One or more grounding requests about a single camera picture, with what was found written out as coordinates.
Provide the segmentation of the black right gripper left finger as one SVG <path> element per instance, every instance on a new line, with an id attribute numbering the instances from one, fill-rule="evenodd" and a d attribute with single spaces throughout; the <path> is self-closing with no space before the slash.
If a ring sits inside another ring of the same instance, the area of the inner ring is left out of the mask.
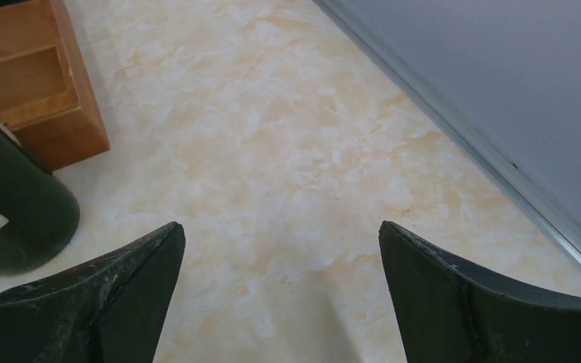
<path id="1" fill-rule="evenodd" d="M 185 230 L 170 222 L 57 274 L 0 293 L 0 362 L 151 362 Z"/>

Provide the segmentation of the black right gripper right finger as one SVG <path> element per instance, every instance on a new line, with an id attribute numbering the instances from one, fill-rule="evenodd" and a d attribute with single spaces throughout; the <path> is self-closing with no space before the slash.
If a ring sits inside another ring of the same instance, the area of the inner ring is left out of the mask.
<path id="1" fill-rule="evenodd" d="M 581 297 L 536 287 L 385 221 L 381 261 L 409 362 L 581 362 Z"/>

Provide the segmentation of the green bottle white label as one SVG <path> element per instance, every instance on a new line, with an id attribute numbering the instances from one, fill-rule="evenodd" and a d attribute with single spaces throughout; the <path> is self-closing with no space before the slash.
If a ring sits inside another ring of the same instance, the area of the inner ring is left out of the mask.
<path id="1" fill-rule="evenodd" d="M 76 198 L 0 127 L 0 275 L 32 271 L 70 242 Z"/>

